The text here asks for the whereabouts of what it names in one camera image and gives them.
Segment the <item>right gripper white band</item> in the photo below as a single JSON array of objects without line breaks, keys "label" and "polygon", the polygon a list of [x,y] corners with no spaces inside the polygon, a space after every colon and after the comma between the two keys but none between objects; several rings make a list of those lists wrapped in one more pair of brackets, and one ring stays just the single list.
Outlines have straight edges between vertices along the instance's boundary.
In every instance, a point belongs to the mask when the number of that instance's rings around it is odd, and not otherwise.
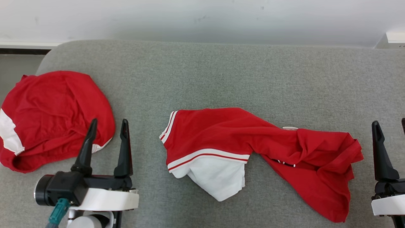
[{"label": "right gripper white band", "polygon": [[[401,119],[405,133],[405,118]],[[386,147],[385,137],[378,121],[372,123],[374,174],[378,181],[375,195],[371,198],[373,215],[388,216],[395,228],[405,228],[405,178],[391,164]]]}]

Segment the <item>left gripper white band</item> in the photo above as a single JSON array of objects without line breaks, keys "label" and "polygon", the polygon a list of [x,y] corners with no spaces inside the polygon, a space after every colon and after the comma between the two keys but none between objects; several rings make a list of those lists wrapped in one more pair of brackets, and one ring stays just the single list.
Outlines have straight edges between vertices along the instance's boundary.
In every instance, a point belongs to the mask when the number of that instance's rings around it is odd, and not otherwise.
[{"label": "left gripper white band", "polygon": [[[128,120],[123,119],[121,126],[120,155],[114,170],[116,178],[133,175]],[[97,119],[93,119],[71,171],[79,172],[84,176],[92,175],[91,157],[96,136]],[[135,188],[125,191],[89,188],[82,204],[70,207],[68,228],[122,228],[123,212],[137,209],[139,198],[138,190]]]}]

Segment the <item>red shorts white side stripe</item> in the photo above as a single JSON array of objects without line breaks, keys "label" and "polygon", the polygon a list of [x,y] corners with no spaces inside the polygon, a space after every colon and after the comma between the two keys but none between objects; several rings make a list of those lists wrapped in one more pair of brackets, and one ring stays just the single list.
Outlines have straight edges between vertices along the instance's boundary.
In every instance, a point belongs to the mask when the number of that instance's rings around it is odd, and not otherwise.
[{"label": "red shorts white side stripe", "polygon": [[93,119],[95,153],[110,142],[116,127],[107,97],[89,75],[23,75],[0,107],[0,163],[28,173],[76,157]]}]

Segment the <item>red white sleeved jersey shirt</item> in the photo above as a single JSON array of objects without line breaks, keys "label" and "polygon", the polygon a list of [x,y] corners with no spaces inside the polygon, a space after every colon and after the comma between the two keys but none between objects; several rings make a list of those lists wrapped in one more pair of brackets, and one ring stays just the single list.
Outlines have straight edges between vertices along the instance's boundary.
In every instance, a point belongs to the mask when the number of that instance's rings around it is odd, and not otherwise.
[{"label": "red white sleeved jersey shirt", "polygon": [[335,223],[346,221],[352,163],[363,160],[360,143],[347,132],[279,128],[241,108],[173,111],[159,138],[169,173],[190,177],[219,202],[245,187],[245,164],[257,153]]}]

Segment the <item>white skirting board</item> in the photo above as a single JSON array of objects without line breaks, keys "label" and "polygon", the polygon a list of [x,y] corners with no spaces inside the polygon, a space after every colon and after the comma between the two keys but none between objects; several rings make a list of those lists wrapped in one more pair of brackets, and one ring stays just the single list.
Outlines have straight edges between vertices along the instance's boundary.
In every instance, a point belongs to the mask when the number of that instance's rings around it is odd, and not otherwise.
[{"label": "white skirting board", "polygon": [[32,43],[32,42],[10,42],[0,41],[0,48],[12,49],[53,49],[61,43]]}]

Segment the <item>grey fabric sofa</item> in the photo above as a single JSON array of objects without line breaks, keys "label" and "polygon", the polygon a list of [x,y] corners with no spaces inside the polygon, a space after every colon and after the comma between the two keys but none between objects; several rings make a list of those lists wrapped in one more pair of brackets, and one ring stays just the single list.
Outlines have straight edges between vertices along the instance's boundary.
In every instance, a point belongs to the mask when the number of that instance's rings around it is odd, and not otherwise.
[{"label": "grey fabric sofa", "polygon": [[[57,70],[90,75],[120,131],[130,123],[139,209],[122,228],[394,228],[376,217],[371,124],[379,121],[389,158],[405,177],[405,50],[73,41],[50,51],[34,71],[6,74],[0,105],[22,75]],[[364,159],[353,165],[350,212],[333,223],[312,210],[258,154],[246,187],[218,202],[188,177],[167,171],[158,136],[179,109],[243,108],[278,126],[349,132]]]}]

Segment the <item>white wall box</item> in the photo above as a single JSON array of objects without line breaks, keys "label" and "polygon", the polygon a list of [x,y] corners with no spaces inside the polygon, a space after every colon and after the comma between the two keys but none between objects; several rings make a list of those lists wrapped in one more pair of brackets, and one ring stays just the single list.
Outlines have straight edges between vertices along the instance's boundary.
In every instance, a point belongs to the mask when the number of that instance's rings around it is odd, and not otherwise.
[{"label": "white wall box", "polygon": [[399,32],[386,32],[388,44],[404,44],[405,45],[405,31]]}]

